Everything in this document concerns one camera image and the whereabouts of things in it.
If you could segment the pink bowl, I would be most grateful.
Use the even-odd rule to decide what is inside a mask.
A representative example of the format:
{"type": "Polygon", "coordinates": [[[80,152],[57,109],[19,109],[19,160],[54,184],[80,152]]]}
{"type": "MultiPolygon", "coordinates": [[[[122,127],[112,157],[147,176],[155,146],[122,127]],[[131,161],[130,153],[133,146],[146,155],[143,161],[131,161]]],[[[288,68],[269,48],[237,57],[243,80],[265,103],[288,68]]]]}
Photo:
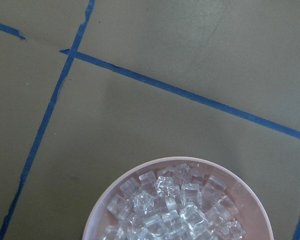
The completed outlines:
{"type": "Polygon", "coordinates": [[[85,240],[271,240],[260,200],[234,173],[207,160],[175,156],[141,164],[102,194],[85,240]]]}

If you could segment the clear ice cubes pile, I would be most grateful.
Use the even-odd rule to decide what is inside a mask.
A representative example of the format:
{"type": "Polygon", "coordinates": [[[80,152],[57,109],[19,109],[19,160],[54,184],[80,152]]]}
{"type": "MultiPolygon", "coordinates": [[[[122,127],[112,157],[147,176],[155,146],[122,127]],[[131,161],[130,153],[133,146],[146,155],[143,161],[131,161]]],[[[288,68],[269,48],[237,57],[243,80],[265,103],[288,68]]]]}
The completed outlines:
{"type": "Polygon", "coordinates": [[[116,219],[104,240],[241,240],[238,208],[219,178],[188,164],[130,177],[107,210],[116,219]]]}

